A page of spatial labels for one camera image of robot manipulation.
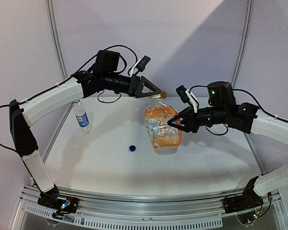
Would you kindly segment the white bottle cap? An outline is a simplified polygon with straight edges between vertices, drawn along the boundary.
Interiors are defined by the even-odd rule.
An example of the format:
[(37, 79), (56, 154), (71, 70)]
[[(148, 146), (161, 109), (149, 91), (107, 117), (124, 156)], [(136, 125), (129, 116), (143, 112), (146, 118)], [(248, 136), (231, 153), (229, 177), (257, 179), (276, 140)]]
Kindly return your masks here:
[(152, 98), (152, 99), (161, 98), (161, 95), (160, 95), (160, 94), (158, 94), (158, 95), (152, 95), (150, 98)]

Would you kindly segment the crushed orange label bottle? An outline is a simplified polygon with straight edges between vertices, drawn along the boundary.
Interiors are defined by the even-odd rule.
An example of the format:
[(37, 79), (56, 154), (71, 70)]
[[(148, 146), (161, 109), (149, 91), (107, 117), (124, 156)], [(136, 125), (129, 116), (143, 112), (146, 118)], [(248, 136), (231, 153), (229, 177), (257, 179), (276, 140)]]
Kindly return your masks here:
[(175, 115), (175, 109), (162, 98), (151, 98), (144, 112), (144, 125), (155, 149), (176, 148), (180, 145), (182, 131), (167, 124)]

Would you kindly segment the blue bottle cap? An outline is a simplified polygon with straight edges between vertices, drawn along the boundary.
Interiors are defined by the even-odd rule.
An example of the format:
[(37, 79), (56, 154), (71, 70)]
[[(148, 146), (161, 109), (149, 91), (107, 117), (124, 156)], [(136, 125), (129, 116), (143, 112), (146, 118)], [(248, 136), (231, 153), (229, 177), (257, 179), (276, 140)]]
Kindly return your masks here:
[(130, 152), (136, 151), (136, 146), (135, 146), (135, 145), (130, 145), (130, 146), (129, 146), (129, 151), (130, 151)]

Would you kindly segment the clear bottle blue label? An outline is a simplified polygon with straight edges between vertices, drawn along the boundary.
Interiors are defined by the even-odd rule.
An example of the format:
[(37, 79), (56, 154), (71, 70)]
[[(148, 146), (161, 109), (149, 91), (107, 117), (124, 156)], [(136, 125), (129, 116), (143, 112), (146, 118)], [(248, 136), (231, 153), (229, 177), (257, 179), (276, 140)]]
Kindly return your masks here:
[(91, 133), (90, 122), (86, 113), (84, 104), (78, 100), (73, 102), (73, 112), (77, 119), (78, 125), (83, 134), (88, 135)]

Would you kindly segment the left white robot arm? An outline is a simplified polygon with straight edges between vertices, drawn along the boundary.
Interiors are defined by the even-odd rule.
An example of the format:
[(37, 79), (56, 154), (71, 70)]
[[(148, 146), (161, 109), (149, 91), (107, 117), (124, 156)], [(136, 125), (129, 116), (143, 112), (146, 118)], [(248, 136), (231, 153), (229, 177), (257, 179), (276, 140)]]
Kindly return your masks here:
[(147, 78), (138, 76), (151, 60), (148, 56), (136, 60), (129, 76), (123, 76), (117, 71), (121, 55), (110, 47), (98, 51), (93, 59), (95, 63), (88, 70), (79, 69), (49, 89), (21, 102), (13, 100), (6, 105), (9, 109), (10, 133), (14, 143), (12, 151), (19, 155), (40, 190), (40, 196), (52, 208), (62, 204), (62, 197), (46, 172), (31, 127), (56, 109), (104, 90), (133, 98), (149, 97), (161, 92)]

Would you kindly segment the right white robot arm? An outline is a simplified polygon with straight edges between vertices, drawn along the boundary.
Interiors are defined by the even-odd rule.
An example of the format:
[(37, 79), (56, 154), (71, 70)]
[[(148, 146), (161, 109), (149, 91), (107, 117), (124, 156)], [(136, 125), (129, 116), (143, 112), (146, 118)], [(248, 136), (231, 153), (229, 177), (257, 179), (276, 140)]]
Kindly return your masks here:
[[(191, 89), (179, 86), (176, 91), (182, 102), (188, 103), (189, 107), (179, 112), (167, 124), (186, 133), (197, 133), (200, 127), (223, 124), (228, 128), (268, 137), (288, 146), (288, 120), (267, 112), (259, 102), (237, 104), (235, 89), (229, 82), (213, 82), (206, 88), (209, 106), (200, 108)], [(238, 199), (238, 205), (248, 209), (259, 203), (261, 197), (285, 185), (288, 185), (288, 163), (267, 175), (250, 179)]]

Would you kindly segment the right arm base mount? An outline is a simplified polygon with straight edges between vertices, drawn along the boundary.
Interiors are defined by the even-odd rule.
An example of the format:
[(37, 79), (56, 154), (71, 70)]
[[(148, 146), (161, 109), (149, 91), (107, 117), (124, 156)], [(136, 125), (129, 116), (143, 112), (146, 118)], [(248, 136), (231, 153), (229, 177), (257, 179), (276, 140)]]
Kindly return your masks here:
[(222, 200), (222, 204), (224, 206), (224, 210), (226, 214), (244, 211), (247, 209), (259, 207), (258, 211), (248, 218), (247, 220), (252, 221), (261, 218), (264, 216), (270, 209), (272, 203), (272, 193), (267, 193), (267, 198), (269, 201), (269, 205), (264, 211), (263, 209), (263, 199), (259, 196), (253, 189), (245, 188), (241, 195), (228, 195), (225, 196)]

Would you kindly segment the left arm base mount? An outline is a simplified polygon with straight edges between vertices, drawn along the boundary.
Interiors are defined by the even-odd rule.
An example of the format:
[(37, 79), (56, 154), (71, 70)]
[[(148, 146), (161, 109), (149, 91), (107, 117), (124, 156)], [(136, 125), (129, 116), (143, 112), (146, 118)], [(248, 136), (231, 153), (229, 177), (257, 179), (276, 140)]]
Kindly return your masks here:
[(67, 214), (76, 214), (79, 199), (72, 196), (62, 196), (54, 187), (48, 192), (41, 192), (37, 204), (55, 209), (52, 218), (62, 220)]

